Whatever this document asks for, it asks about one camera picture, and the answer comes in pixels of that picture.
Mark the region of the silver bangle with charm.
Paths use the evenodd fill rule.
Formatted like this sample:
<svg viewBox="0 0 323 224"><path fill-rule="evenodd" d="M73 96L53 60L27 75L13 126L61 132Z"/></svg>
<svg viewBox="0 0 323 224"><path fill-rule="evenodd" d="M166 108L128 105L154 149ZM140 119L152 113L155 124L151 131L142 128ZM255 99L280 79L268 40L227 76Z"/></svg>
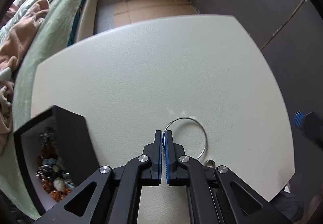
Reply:
<svg viewBox="0 0 323 224"><path fill-rule="evenodd" d="M205 128L195 117L181 116L169 122L163 134L172 132L173 141L184 147L187 155L197 159L202 165L215 168L213 159L207 159L208 135Z"/></svg>

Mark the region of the black jewelry box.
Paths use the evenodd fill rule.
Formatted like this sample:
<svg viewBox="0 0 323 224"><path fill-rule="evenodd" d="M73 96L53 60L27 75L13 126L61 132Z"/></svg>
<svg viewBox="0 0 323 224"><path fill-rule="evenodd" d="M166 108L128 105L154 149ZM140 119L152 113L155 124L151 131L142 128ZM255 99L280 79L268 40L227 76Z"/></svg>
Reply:
<svg viewBox="0 0 323 224"><path fill-rule="evenodd" d="M58 106L16 130L14 143L27 192L40 215L99 168L85 118Z"/></svg>

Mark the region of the green bed mattress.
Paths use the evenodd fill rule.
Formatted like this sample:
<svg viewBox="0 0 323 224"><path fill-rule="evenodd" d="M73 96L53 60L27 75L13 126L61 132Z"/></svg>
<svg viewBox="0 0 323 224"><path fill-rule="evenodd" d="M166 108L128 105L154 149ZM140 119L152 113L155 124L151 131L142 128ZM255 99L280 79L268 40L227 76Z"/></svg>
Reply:
<svg viewBox="0 0 323 224"><path fill-rule="evenodd" d="M13 129L31 119L31 101L37 66L70 45L72 26L82 0L50 0L50 11L27 51L15 80L13 95ZM1 153L1 191L33 220L40 217L29 196L15 151L14 137L9 134Z"/></svg>

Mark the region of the flattened cardboard sheets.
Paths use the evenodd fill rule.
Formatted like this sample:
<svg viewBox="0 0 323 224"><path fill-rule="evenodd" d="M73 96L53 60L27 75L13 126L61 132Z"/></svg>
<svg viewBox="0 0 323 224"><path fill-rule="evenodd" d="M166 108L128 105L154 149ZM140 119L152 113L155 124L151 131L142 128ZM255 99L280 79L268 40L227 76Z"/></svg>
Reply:
<svg viewBox="0 0 323 224"><path fill-rule="evenodd" d="M187 0L130 0L113 5L113 26L139 21L193 15L198 12Z"/></svg>

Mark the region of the pink fleece blanket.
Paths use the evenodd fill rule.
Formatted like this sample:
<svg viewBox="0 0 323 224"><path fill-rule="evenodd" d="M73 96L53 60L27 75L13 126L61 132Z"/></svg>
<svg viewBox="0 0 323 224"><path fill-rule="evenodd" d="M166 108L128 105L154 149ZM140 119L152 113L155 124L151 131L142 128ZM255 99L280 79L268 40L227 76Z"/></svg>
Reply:
<svg viewBox="0 0 323 224"><path fill-rule="evenodd" d="M10 28L1 44L1 75L18 69L49 10L49 1L39 0ZM1 78L1 150L5 147L13 128L10 102L13 92L14 83L11 79Z"/></svg>

